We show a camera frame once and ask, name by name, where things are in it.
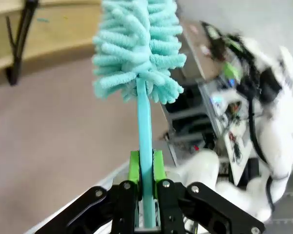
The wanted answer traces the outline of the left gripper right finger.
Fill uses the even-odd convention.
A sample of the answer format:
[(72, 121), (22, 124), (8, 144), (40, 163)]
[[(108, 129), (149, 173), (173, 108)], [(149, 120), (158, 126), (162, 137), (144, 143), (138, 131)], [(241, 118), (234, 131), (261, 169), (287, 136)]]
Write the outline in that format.
[(201, 182), (184, 186), (166, 176), (162, 151), (153, 154), (154, 185), (161, 233), (184, 234), (183, 218), (199, 223), (211, 234), (262, 234), (265, 225)]

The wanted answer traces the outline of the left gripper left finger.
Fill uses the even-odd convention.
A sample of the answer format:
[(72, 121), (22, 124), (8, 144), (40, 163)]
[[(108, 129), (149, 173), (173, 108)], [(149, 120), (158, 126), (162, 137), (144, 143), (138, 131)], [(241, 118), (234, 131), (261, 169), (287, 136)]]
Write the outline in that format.
[(136, 206), (140, 198), (139, 151), (130, 152), (127, 180), (112, 185), (96, 204), (87, 208), (68, 225), (68, 234), (93, 234), (111, 222), (112, 234), (133, 234)]

